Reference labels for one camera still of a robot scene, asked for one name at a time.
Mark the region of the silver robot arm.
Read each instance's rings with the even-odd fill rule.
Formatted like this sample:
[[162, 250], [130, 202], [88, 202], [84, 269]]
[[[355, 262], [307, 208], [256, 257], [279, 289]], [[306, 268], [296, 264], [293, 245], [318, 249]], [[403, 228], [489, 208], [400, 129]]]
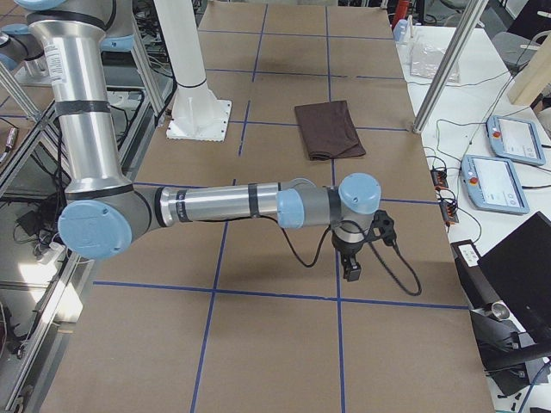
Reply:
[[254, 132], [253, 151], [238, 167], [225, 150], [200, 151], [224, 140], [232, 104], [208, 87], [193, 8], [155, 4], [173, 70], [174, 102], [165, 140], [153, 140], [136, 180], [123, 174], [101, 53], [111, 40], [134, 42], [128, 1], [24, 1], [31, 35], [42, 45], [53, 80], [56, 115], [71, 182], [59, 217], [65, 245], [92, 260], [126, 251], [146, 233], [178, 223], [268, 219], [283, 231], [323, 226], [341, 257], [344, 277], [358, 280], [356, 256], [375, 240], [380, 184], [369, 174], [320, 187], [292, 165], [299, 126], [281, 137]]

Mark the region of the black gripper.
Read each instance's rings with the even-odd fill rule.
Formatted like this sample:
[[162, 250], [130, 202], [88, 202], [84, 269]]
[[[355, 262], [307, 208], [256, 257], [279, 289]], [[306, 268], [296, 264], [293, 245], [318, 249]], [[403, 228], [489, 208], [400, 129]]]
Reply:
[[356, 254], [361, 251], [364, 242], [350, 243], [337, 236], [332, 236], [331, 242], [340, 255], [340, 261], [344, 269], [344, 279], [347, 282], [358, 281], [361, 276], [362, 267], [356, 259]]

